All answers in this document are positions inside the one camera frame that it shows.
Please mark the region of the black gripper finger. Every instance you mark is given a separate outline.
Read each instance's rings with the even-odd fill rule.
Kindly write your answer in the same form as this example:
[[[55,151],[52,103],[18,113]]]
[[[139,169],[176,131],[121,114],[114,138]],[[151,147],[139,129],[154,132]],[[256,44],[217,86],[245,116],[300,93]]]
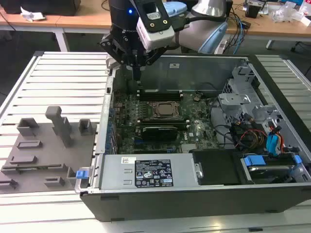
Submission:
[[[137,79],[136,57],[133,51],[127,47],[123,48],[113,36],[104,36],[100,46],[120,65],[126,66],[132,71],[132,77]]]
[[[166,51],[167,47],[161,47],[150,52],[139,53],[137,55],[137,80],[141,78],[141,69],[145,66],[152,65]]]

